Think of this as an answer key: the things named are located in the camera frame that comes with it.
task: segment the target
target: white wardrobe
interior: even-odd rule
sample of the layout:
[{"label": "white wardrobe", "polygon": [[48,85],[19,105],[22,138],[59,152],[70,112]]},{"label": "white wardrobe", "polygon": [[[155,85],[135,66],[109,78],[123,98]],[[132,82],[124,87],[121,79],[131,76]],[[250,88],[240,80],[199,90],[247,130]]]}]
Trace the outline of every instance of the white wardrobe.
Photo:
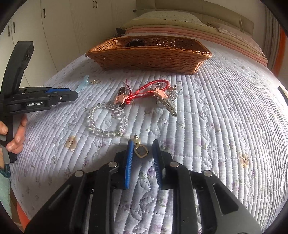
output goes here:
[{"label": "white wardrobe", "polygon": [[42,86],[55,73],[136,17],[135,0],[27,0],[0,35],[0,82],[18,41],[34,52],[21,87]]}]

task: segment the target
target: clear bead bracelet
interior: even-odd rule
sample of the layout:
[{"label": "clear bead bracelet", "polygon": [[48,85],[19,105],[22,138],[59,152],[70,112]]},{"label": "clear bead bracelet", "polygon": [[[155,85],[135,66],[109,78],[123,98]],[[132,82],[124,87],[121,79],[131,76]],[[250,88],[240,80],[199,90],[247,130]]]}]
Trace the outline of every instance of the clear bead bracelet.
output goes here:
[{"label": "clear bead bracelet", "polygon": [[[104,131],[103,129],[99,129],[96,127],[94,121],[94,114],[95,111],[100,108],[106,108],[110,110],[112,112],[112,117],[120,120],[121,125],[119,129],[116,129],[115,131]],[[126,127],[128,125],[128,119],[125,115],[124,110],[117,105],[109,103],[98,103],[96,106],[93,106],[93,108],[89,112],[88,118],[90,130],[101,137],[121,137],[125,133]]]}]

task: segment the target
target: finger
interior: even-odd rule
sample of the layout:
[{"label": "finger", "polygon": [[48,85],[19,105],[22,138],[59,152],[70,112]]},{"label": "finger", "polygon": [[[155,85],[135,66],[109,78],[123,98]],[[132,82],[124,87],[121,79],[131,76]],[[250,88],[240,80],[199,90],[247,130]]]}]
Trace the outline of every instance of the finger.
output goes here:
[{"label": "finger", "polygon": [[0,134],[6,135],[7,133],[8,133],[7,126],[2,121],[0,121]]},{"label": "finger", "polygon": [[5,167],[5,163],[4,163],[2,148],[0,147],[0,169],[4,169],[4,167]]},{"label": "finger", "polygon": [[19,154],[19,153],[21,153],[22,150],[23,150],[23,144],[20,145],[17,149],[11,151],[11,152],[14,153],[14,154]]},{"label": "finger", "polygon": [[25,130],[26,130],[26,127],[23,127],[22,125],[20,125],[16,132],[14,139],[18,145],[23,143],[23,140],[25,138]]},{"label": "finger", "polygon": [[21,125],[22,125],[23,127],[26,127],[27,122],[28,122],[27,115],[26,115],[26,114],[23,114],[23,115],[22,115],[22,118],[21,118]]},{"label": "finger", "polygon": [[15,149],[17,149],[19,146],[21,146],[21,145],[24,143],[24,141],[25,141],[25,137],[22,137],[19,143],[17,143],[17,142],[15,141],[15,139],[13,139],[12,141],[10,141],[10,142],[7,144],[7,146],[6,146],[7,151],[12,152],[13,150],[15,150]]}]

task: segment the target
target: screw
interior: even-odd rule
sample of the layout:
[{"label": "screw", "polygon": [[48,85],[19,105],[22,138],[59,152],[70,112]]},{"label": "screw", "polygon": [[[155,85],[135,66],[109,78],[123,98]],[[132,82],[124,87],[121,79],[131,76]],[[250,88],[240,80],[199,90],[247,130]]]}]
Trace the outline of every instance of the screw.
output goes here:
[{"label": "screw", "polygon": [[76,177],[82,177],[84,175],[84,172],[83,171],[76,171],[75,172],[75,176]]},{"label": "screw", "polygon": [[207,176],[207,177],[211,177],[211,176],[212,176],[212,172],[209,171],[209,170],[205,170],[205,171],[203,172],[203,174],[204,174],[205,176]]},{"label": "screw", "polygon": [[179,167],[179,163],[173,161],[173,162],[170,163],[170,167],[177,168],[177,167]]},{"label": "screw", "polygon": [[114,162],[114,161],[109,162],[109,164],[108,164],[108,166],[111,168],[117,167],[117,165],[118,165],[117,162]]}]

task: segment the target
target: red cord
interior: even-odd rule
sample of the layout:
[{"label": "red cord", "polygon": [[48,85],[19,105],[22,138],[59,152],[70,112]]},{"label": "red cord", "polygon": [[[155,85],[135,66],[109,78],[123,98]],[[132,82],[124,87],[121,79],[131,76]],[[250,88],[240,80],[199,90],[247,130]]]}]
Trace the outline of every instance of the red cord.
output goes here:
[{"label": "red cord", "polygon": [[170,84],[169,84],[169,82],[167,80],[154,80],[154,81],[151,81],[151,82],[147,83],[146,85],[142,86],[141,88],[139,88],[135,93],[132,93],[130,87],[128,86],[127,80],[126,80],[126,85],[129,88],[129,90],[130,90],[129,97],[125,100],[126,104],[130,104],[131,100],[134,99],[134,98],[152,96],[153,95],[152,91],[146,91],[144,93],[140,93],[140,91],[143,90],[143,89],[146,89],[148,86],[150,86],[152,84],[159,83],[159,82],[166,83],[166,86],[163,89],[161,89],[163,91],[168,89],[169,86],[170,86]]}]

